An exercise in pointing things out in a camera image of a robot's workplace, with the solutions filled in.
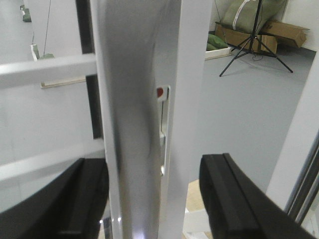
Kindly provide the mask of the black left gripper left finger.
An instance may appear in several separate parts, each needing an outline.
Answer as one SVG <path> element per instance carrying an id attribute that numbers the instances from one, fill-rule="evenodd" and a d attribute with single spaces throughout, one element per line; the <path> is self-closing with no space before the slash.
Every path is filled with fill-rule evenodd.
<path id="1" fill-rule="evenodd" d="M 109 196 L 104 158 L 80 158 L 0 214 L 2 239 L 96 239 Z"/>

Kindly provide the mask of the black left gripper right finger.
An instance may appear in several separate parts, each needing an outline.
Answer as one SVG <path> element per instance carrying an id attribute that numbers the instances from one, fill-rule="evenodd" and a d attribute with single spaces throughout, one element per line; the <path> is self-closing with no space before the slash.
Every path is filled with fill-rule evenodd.
<path id="1" fill-rule="evenodd" d="M 230 154 L 203 155 L 199 187 L 215 239 L 311 239 L 269 199 Z"/>

